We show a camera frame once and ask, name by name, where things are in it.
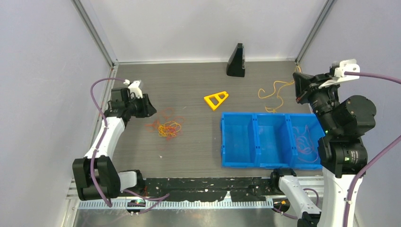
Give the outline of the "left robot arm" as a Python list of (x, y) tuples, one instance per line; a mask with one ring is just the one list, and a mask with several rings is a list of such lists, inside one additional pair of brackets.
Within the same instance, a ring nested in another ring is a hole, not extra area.
[(134, 196), (144, 192), (145, 183), (140, 170), (117, 172), (112, 157), (130, 119), (151, 117), (156, 112), (148, 94), (138, 95), (122, 87), (112, 89), (100, 132), (85, 156), (75, 159), (72, 164), (80, 200), (108, 201), (117, 198), (125, 189)]

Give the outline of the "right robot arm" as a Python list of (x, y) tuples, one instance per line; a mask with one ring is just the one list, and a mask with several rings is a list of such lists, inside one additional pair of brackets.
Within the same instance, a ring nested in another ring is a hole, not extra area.
[(362, 136), (375, 127), (376, 106), (368, 98), (353, 95), (339, 102), (337, 84), (329, 84), (330, 73), (315, 76), (293, 74), (296, 101), (309, 104), (325, 135), (318, 140), (323, 167), (324, 198), (318, 208), (300, 186), (293, 169), (276, 168), (270, 189), (287, 197), (299, 227), (351, 226), (354, 199), (363, 180), (368, 154)]

